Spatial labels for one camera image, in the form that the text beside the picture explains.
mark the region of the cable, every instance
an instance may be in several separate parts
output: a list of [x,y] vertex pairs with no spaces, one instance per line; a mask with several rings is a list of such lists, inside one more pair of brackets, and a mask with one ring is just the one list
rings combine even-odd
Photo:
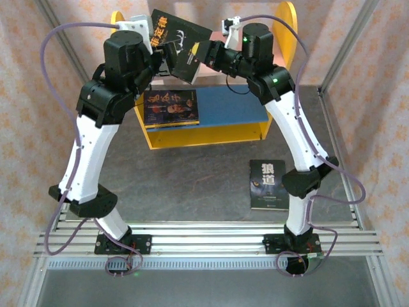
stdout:
[[40,47],[40,64],[41,64],[41,71],[44,76],[45,82],[47,83],[52,95],[54,98],[57,100],[59,105],[63,108],[63,110],[67,113],[68,117],[70,118],[71,122],[73,123],[74,126],[74,131],[75,131],[75,143],[77,145],[77,149],[75,151],[75,161],[74,165],[72,168],[72,172],[70,177],[68,178],[68,181],[65,186],[65,191],[61,195],[60,200],[58,201],[58,206],[55,209],[52,217],[50,218],[50,221],[47,225],[47,229],[45,230],[45,237],[44,237],[44,247],[48,255],[54,256],[62,252],[73,240],[77,232],[80,230],[81,226],[88,220],[88,219],[83,219],[78,226],[75,228],[73,231],[72,235],[70,238],[61,246],[57,251],[51,251],[49,247],[49,237],[50,237],[50,232],[52,225],[54,224],[54,221],[56,220],[58,214],[61,212],[61,209],[63,207],[64,201],[66,199],[66,196],[68,192],[71,189],[72,182],[74,180],[75,174],[77,173],[78,167],[79,167],[79,162],[81,159],[81,137],[79,134],[79,129],[77,126],[77,122],[75,119],[75,116],[72,114],[71,110],[66,106],[64,103],[64,100],[58,95],[56,88],[52,85],[51,80],[49,78],[49,75],[47,73],[47,70],[45,68],[45,48],[49,42],[49,40],[57,33],[60,32],[64,29],[68,28],[76,28],[76,27],[98,27],[98,28],[113,28],[113,29],[119,29],[119,26],[114,25],[114,24],[104,24],[100,22],[72,22],[68,24],[62,24],[58,27],[55,27],[53,30],[50,31],[50,33],[44,38],[43,42],[41,43]]
[[[293,29],[291,26],[289,26],[285,21],[283,21],[282,19],[280,19],[280,18],[278,18],[278,17],[272,16],[272,15],[263,15],[263,14],[261,14],[261,15],[251,15],[251,16],[248,16],[248,17],[245,17],[245,18],[241,18],[241,19],[240,19],[240,22],[245,22],[245,21],[248,21],[248,20],[251,20],[251,19],[258,19],[258,18],[268,18],[268,19],[273,19],[273,20],[276,20],[276,21],[280,22],[283,26],[285,26],[285,27],[294,35],[294,37],[297,39],[297,41],[300,43],[301,47],[303,48],[303,50],[304,50],[305,55],[306,55],[307,58],[306,58],[305,61],[302,63],[302,65],[301,65],[301,67],[300,67],[300,70],[299,70],[298,73],[297,73],[297,77],[296,77],[296,79],[295,79],[295,90],[294,90],[294,106],[295,106],[295,113],[296,113],[296,116],[297,116],[298,124],[300,125],[301,131],[302,131],[302,133],[303,133],[305,139],[307,140],[308,145],[310,146],[311,150],[314,152],[314,155],[317,156],[318,159],[321,160],[323,163],[325,163],[326,165],[330,166],[332,169],[337,170],[338,172],[340,172],[340,173],[342,173],[343,175],[345,175],[345,176],[349,177],[350,179],[352,179],[356,184],[358,184],[358,186],[360,187],[360,190],[361,190],[361,192],[362,192],[361,197],[360,197],[358,200],[355,200],[355,201],[337,200],[337,199],[335,199],[335,198],[332,198],[332,197],[329,197],[329,196],[325,196],[325,195],[319,195],[319,194],[314,195],[314,196],[311,196],[311,197],[309,198],[308,204],[307,204],[307,209],[306,209],[307,224],[308,224],[310,227],[312,227],[312,228],[314,228],[314,229],[317,229],[317,230],[324,230],[324,231],[332,232],[332,233],[334,233],[335,236],[334,236],[334,240],[333,240],[332,243],[331,243],[330,248],[328,249],[328,251],[327,251],[327,253],[326,253],[324,259],[323,259],[322,262],[319,264],[319,266],[317,266],[312,272],[309,272],[309,273],[306,273],[306,274],[291,275],[291,274],[288,274],[288,273],[284,273],[284,271],[282,271],[282,270],[278,267],[278,261],[279,261],[280,256],[284,255],[285,253],[288,254],[288,252],[287,252],[287,251],[284,251],[284,252],[279,253],[279,254],[277,255],[277,257],[276,257],[276,259],[275,259],[275,264],[276,264],[276,268],[277,268],[277,270],[280,272],[280,274],[283,274],[283,275],[285,275],[285,276],[302,277],[302,276],[310,275],[310,274],[316,272],[316,271],[318,270],[318,268],[320,268],[320,267],[325,263],[325,261],[327,261],[328,257],[330,256],[330,254],[331,254],[331,252],[332,252],[332,250],[333,250],[333,248],[334,248],[334,246],[335,246],[335,244],[336,244],[336,242],[337,242],[337,238],[338,238],[338,233],[336,232],[336,230],[333,230],[333,229],[330,229],[330,228],[327,228],[327,227],[322,227],[322,226],[315,226],[315,225],[313,225],[313,224],[311,223],[311,207],[312,207],[312,205],[313,205],[314,199],[316,199],[316,198],[322,198],[322,199],[325,199],[325,200],[332,200],[332,201],[335,201],[335,202],[338,202],[338,203],[347,204],[347,205],[356,205],[356,204],[358,204],[358,203],[362,203],[362,202],[365,200],[366,190],[365,190],[365,187],[364,187],[364,185],[362,184],[362,182],[361,182],[356,176],[352,175],[351,173],[348,173],[346,170],[344,170],[344,169],[342,169],[342,168],[340,168],[340,167],[338,167],[338,166],[332,164],[331,162],[328,162],[325,157],[322,157],[322,156],[320,155],[320,153],[319,153],[319,151],[316,149],[316,147],[315,147],[313,141],[312,141],[311,138],[309,137],[308,132],[307,132],[307,129],[305,128],[304,122],[303,122],[303,120],[302,120],[302,117],[300,116],[300,110],[299,110],[299,106],[300,106],[300,81],[301,81],[302,73],[304,72],[304,69],[305,69],[305,67],[307,66],[307,62],[308,62],[308,60],[309,60],[309,51],[308,51],[307,46],[306,46],[305,43],[302,41],[302,39],[299,37],[299,35],[294,31],[294,29]],[[299,254],[297,254],[297,253],[291,253],[291,254],[292,254],[292,255],[296,254],[297,257],[301,258],[301,256],[300,256]]]
[[250,93],[250,90],[246,91],[245,93],[240,93],[240,92],[235,91],[234,89],[232,89],[230,87],[229,82],[228,82],[228,77],[229,77],[229,75],[226,75],[226,85],[228,86],[229,90],[231,90],[233,93],[236,93],[236,94],[239,94],[239,95],[247,95],[248,93]]
[[[121,242],[118,242],[117,240],[115,240],[115,239],[112,237],[112,235],[110,235],[109,233],[107,233],[107,232],[101,227],[101,225],[98,223],[98,221],[97,221],[96,219],[94,220],[94,223],[95,223],[96,226],[99,228],[99,230],[102,231],[102,232],[104,233],[104,235],[105,235],[112,243],[116,244],[117,246],[119,246],[119,247],[121,247],[121,248],[125,248],[125,249],[131,251],[132,253],[137,254],[137,255],[139,256],[139,258],[141,259],[141,261],[137,264],[136,267],[131,268],[131,269],[128,270],[127,272],[122,272],[122,273],[121,273],[121,276],[131,275],[131,274],[133,274],[134,272],[136,272],[137,270],[139,270],[139,269],[142,267],[142,264],[143,264],[143,256],[142,256],[142,254],[141,254],[140,252],[138,252],[138,251],[137,251],[136,249],[134,249],[134,248],[131,248],[130,246],[127,246],[127,245],[122,244]],[[107,260],[107,262],[105,263],[105,272],[106,272],[108,275],[111,275],[111,276],[114,276],[114,277],[117,275],[116,273],[110,272],[109,269],[108,269],[109,262],[112,261],[112,260],[114,260],[114,259],[124,260],[125,263],[131,267],[130,263],[128,262],[128,259],[126,259],[125,257],[115,256],[115,257],[109,258],[109,259]]]

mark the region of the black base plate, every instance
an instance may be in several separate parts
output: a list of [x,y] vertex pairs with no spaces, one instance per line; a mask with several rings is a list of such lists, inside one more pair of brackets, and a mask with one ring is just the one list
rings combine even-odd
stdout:
[[[122,242],[126,246],[132,246],[135,243],[135,249],[142,255],[149,255],[152,247],[151,235],[128,235],[126,242]],[[121,248],[112,243],[105,235],[96,237],[94,253],[96,255],[127,255],[129,250]]]
[[[320,238],[317,234],[312,234],[307,243],[297,248],[298,254],[321,253]],[[266,249],[266,254],[277,255],[282,251],[288,251],[288,245],[285,243],[284,234],[266,234],[264,235],[263,244]]]

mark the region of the yellow shelf panel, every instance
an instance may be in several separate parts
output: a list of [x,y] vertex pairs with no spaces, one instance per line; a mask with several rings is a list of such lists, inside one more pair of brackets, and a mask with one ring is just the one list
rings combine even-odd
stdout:
[[148,132],[151,149],[258,141],[259,123]]

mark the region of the white bracket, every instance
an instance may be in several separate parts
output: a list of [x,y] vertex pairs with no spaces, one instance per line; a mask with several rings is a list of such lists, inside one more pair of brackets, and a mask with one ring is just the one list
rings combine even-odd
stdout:
[[229,26],[229,30],[227,30],[224,20],[222,20],[222,34],[223,36],[227,36],[226,43],[224,44],[224,48],[227,49],[236,49],[238,45],[238,30],[241,28],[240,25],[240,16],[235,16],[233,18],[228,18],[227,20],[230,20],[233,22],[231,26]]
[[150,37],[153,36],[152,19],[146,15],[138,15],[130,18],[130,21],[117,21],[119,30],[128,30],[138,32],[143,37],[143,43],[150,54],[153,53],[150,43]]

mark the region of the book cover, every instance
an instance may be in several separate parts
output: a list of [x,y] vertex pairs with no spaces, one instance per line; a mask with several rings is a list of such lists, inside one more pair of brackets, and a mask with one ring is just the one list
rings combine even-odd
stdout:
[[147,129],[199,124],[196,90],[145,91],[144,124]]
[[192,47],[196,42],[209,40],[212,30],[156,9],[151,17],[154,30],[151,45],[175,42],[178,57],[173,75],[192,84],[200,66],[191,52]]
[[283,160],[250,160],[251,209],[288,210],[289,194],[281,183]]

